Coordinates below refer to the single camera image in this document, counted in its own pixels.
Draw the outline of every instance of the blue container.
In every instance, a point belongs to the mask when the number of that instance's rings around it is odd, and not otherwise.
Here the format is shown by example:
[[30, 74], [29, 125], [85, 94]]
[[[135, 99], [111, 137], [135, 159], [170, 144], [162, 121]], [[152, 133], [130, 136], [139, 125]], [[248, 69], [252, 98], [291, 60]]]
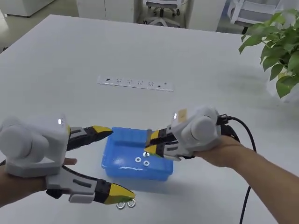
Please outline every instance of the blue container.
[[147, 130], [112, 128], [103, 153], [102, 168], [110, 177], [166, 181], [173, 173], [173, 161], [154, 155], [144, 157]]

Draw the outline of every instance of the human hand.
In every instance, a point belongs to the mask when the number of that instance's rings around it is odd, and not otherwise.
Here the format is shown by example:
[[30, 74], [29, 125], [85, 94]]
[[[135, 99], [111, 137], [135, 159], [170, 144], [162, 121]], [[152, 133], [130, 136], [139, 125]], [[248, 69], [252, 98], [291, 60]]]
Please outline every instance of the human hand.
[[[65, 158], [64, 165], [75, 165], [77, 159]], [[10, 175], [0, 166], [0, 207], [19, 201], [33, 193], [46, 190], [46, 178], [22, 178]]]
[[221, 144], [209, 151], [195, 152], [194, 156], [201, 157], [218, 167], [233, 168], [247, 152], [253, 151], [233, 138], [223, 135]]

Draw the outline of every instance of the power strip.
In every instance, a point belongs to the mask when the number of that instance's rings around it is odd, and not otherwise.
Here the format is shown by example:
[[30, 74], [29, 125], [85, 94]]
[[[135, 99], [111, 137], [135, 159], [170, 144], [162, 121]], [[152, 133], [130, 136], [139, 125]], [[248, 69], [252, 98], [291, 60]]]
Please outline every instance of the power strip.
[[147, 81], [141, 79], [99, 76], [98, 84], [125, 86], [125, 87], [148, 89], [148, 90], [173, 91], [173, 86], [171, 83], [168, 82], [159, 83], [159, 82], [153, 82], [153, 81]]

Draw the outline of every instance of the potted plant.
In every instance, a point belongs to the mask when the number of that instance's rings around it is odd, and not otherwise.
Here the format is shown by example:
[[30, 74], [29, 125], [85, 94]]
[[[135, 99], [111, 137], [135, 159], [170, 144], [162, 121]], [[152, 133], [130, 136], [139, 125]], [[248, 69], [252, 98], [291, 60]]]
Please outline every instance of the potted plant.
[[266, 71], [271, 68], [270, 81], [276, 80], [276, 90], [280, 98], [290, 93], [299, 83], [299, 11], [295, 9], [285, 11], [295, 17], [293, 25], [285, 26], [282, 12], [275, 13], [270, 20], [251, 26], [243, 35], [240, 54], [245, 47], [263, 43], [261, 64]]

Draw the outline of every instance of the white cabinet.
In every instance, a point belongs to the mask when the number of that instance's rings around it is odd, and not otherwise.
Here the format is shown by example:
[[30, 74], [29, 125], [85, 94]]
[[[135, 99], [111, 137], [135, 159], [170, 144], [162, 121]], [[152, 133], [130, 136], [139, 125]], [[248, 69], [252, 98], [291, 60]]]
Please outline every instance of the white cabinet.
[[226, 0], [189, 0], [186, 9], [188, 29], [216, 31]]
[[31, 16], [54, 0], [0, 0], [0, 9], [4, 14]]
[[83, 18], [136, 22], [142, 0], [77, 0], [77, 6]]
[[103, 0], [77, 0], [77, 7], [82, 18], [104, 20], [106, 17]]

